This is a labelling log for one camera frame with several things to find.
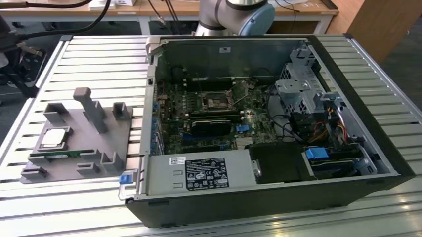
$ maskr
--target metal rail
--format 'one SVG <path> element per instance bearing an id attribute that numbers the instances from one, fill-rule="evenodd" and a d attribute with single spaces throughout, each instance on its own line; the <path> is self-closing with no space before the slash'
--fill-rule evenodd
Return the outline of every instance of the metal rail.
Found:
<path id="1" fill-rule="evenodd" d="M 148 229 L 117 198 L 117 177 L 22 185 L 20 171 L 37 141 L 48 102 L 78 108 L 72 90 L 88 86 L 103 107 L 135 107 L 128 167 L 137 167 L 145 37 L 74 37 L 58 43 L 41 76 L 38 97 L 24 107 L 1 146 L 1 236 L 416 236 L 422 234 L 420 112 L 352 39 L 318 36 L 416 177 L 347 207 L 287 213 L 177 228 Z M 326 75 L 327 84 L 335 90 Z"/>

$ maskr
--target power supply label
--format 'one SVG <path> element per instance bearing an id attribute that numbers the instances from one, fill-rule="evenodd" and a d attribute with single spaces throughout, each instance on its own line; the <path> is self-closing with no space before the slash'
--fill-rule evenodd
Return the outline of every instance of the power supply label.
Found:
<path id="1" fill-rule="evenodd" d="M 187 160 L 184 168 L 188 191 L 228 187 L 224 158 Z"/>

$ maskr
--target green circuit board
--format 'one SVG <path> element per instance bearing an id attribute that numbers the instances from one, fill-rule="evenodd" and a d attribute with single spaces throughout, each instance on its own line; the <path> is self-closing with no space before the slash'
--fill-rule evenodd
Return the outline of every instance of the green circuit board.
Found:
<path id="1" fill-rule="evenodd" d="M 236 142 L 241 138 L 248 138 L 245 141 L 252 143 L 276 141 L 264 108 L 268 86 L 255 86 L 247 80 L 235 82 L 225 91 L 188 92 L 179 84 L 167 84 L 165 91 L 160 90 L 157 98 L 165 154 L 236 150 Z M 207 112 L 205 121 L 228 121 L 231 116 L 240 119 L 231 122 L 227 134 L 197 138 L 191 133 L 191 126 L 201 120 L 193 120 L 189 115 Z M 225 112 L 231 114 L 213 116 Z M 248 126 L 248 130 L 236 132 L 236 127 L 243 125 Z"/>

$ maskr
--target white sticker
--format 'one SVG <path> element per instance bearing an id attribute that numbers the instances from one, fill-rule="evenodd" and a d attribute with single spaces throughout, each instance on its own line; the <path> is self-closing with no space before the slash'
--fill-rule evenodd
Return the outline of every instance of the white sticker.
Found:
<path id="1" fill-rule="evenodd" d="M 135 11 L 119 11 L 117 15 L 135 15 L 136 12 Z"/>
<path id="2" fill-rule="evenodd" d="M 169 165 L 173 164 L 184 164 L 185 157 L 171 157 L 169 158 Z"/>
<path id="3" fill-rule="evenodd" d="M 219 48 L 219 53 L 229 53 L 231 48 Z"/>

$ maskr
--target blue latch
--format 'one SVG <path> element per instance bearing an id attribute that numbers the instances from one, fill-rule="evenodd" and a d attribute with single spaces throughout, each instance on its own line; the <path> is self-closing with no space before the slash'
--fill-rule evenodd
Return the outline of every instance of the blue latch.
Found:
<path id="1" fill-rule="evenodd" d="M 133 175 L 132 174 L 121 174 L 119 177 L 120 184 L 131 184 L 133 183 Z"/>
<path id="2" fill-rule="evenodd" d="M 236 126 L 236 132 L 247 132 L 249 130 L 248 125 Z"/>
<path id="3" fill-rule="evenodd" d="M 308 159 L 327 159 L 328 154 L 323 147 L 312 147 L 306 151 L 306 156 Z"/>

